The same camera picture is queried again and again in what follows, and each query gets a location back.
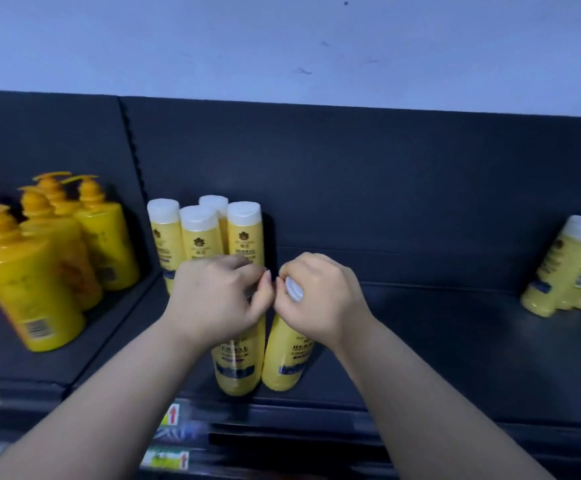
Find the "person's right hand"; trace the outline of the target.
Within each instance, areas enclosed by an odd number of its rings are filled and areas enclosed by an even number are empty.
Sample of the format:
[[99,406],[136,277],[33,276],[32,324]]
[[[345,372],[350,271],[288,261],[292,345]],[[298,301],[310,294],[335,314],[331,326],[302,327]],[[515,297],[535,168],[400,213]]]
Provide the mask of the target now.
[[303,253],[288,261],[276,281],[285,281],[295,301],[295,315],[287,325],[336,355],[376,322],[355,273],[323,254]]

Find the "dark metal shelf unit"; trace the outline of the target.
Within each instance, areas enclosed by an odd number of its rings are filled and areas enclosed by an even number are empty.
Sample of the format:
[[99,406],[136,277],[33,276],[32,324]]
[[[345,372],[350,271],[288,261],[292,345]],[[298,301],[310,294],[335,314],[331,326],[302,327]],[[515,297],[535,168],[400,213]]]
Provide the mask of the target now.
[[267,266],[321,252],[373,313],[560,478],[581,479],[581,312],[518,294],[581,213],[581,118],[0,91],[0,201],[38,171],[98,175],[143,277],[69,345],[0,312],[0,406],[58,405],[163,312],[152,198],[259,202]]

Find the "person's right forearm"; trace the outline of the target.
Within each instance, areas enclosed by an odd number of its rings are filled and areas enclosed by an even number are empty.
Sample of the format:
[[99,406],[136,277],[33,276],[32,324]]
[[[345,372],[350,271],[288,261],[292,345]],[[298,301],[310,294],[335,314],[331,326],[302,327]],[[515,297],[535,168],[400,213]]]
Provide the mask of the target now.
[[331,349],[401,480],[555,480],[375,317],[345,325]]

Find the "person's left forearm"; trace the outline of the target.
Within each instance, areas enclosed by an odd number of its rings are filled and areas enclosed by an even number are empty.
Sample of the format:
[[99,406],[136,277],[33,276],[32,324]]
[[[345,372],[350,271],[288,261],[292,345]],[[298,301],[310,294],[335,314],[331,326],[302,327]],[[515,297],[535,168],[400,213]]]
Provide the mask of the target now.
[[0,455],[0,480],[127,480],[208,331],[161,317]]

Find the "person's left hand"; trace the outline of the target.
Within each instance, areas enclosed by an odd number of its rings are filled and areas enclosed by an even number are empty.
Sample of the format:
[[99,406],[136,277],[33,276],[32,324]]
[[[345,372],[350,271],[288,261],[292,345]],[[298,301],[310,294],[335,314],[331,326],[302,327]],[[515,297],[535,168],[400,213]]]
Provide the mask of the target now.
[[239,255],[186,261],[176,272],[163,320],[204,349],[236,339],[256,324],[247,323],[247,308],[266,270]]

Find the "yellow pump bottle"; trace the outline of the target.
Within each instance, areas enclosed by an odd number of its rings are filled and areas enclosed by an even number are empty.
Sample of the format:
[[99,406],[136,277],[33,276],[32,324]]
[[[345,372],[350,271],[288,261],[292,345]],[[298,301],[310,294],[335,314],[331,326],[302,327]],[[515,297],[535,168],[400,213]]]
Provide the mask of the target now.
[[60,217],[72,217],[83,208],[79,200],[68,197],[64,189],[63,180],[72,177],[70,171],[46,172],[33,177],[36,186],[46,196],[54,208],[55,214]]
[[78,221],[59,216],[38,187],[20,187],[20,203],[25,220],[20,224],[28,238],[45,238],[51,243],[80,311],[88,311],[103,299],[103,289],[91,264],[89,252]]
[[9,207],[0,204],[0,309],[31,352],[67,345],[84,331],[51,243],[25,237]]
[[82,228],[91,263],[104,290],[130,288],[140,279],[125,214],[120,203],[107,199],[95,175],[76,175],[63,184],[79,182],[80,208],[73,214]]

